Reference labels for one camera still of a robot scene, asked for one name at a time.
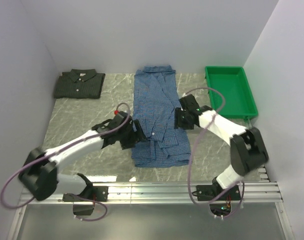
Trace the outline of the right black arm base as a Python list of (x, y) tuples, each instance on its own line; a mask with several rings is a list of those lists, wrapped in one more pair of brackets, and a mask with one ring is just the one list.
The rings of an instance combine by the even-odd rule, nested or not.
[(224, 219), (242, 208), (244, 190), (244, 184), (242, 184), (242, 187), (234, 185), (226, 192), (224, 192), (219, 185), (197, 185), (196, 190), (191, 194), (193, 197), (196, 197), (199, 202), (210, 202), (213, 198), (224, 192), (224, 194), (217, 199), (217, 201), (223, 201), (223, 203), (211, 202), (209, 204), (209, 209), (213, 217)]

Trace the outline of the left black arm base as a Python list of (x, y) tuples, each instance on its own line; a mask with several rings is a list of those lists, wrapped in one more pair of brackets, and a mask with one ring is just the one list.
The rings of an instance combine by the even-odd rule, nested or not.
[[(80, 194), (65, 193), (62, 201), (72, 203), (74, 218), (84, 222), (94, 222), (103, 219), (108, 212), (104, 204), (108, 200), (108, 186), (87, 186)], [(104, 212), (98, 218), (89, 217), (94, 213), (95, 207), (102, 207)]]

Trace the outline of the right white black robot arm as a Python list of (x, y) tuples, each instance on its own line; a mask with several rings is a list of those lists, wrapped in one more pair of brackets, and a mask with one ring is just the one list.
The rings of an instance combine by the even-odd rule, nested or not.
[(200, 106), (191, 94), (182, 97), (175, 109), (174, 127), (208, 129), (230, 146), (230, 164), (212, 181), (212, 194), (218, 200), (229, 195), (229, 187), (268, 162), (268, 153), (259, 129), (246, 128), (222, 116), (209, 106)]

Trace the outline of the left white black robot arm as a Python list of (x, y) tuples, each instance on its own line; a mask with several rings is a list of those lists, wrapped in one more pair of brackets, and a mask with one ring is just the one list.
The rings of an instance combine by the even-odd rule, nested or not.
[(68, 143), (47, 150), (41, 147), (32, 150), (18, 178), (38, 201), (43, 201), (54, 193), (75, 195), (81, 201), (94, 200), (96, 191), (85, 175), (65, 175), (60, 171), (82, 156), (116, 142), (125, 150), (147, 140), (139, 121), (133, 120), (128, 113), (117, 110), (113, 119), (93, 126)]

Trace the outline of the blue checked long sleeve shirt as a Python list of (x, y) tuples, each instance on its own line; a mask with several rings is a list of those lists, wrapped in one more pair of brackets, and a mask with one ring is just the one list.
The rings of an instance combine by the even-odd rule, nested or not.
[(185, 130), (175, 128), (179, 108), (176, 71), (170, 65), (146, 66), (134, 75), (133, 119), (138, 120), (146, 142), (132, 148), (137, 168), (185, 166), (191, 154)]

